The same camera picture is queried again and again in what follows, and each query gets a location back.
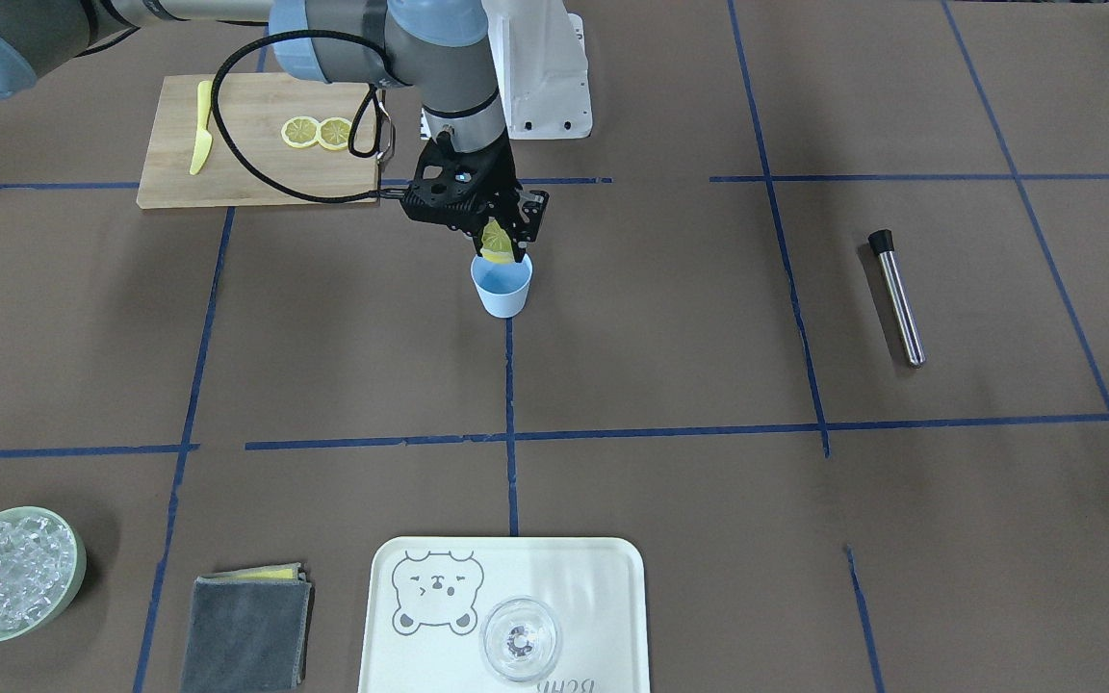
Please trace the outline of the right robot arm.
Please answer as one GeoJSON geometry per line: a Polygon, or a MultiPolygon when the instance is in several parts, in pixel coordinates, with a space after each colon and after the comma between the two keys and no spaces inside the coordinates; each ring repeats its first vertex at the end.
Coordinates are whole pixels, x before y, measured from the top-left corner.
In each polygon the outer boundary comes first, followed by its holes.
{"type": "Polygon", "coordinates": [[[414,222],[444,225],[481,258],[523,262],[549,205],[516,174],[503,96],[480,1],[0,1],[0,100],[159,26],[235,26],[255,37],[211,78],[210,118],[260,183],[311,203],[397,201],[414,222]],[[230,136],[221,96],[233,67],[269,49],[283,73],[372,95],[413,88],[430,137],[404,186],[349,194],[291,188],[230,136]]]}

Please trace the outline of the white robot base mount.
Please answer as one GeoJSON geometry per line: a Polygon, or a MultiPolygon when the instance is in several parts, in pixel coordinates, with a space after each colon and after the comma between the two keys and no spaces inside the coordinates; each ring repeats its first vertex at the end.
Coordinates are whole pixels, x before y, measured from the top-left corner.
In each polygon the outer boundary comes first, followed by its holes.
{"type": "Polygon", "coordinates": [[[513,141],[580,140],[593,132],[584,26],[563,1],[484,1],[513,141]]]}

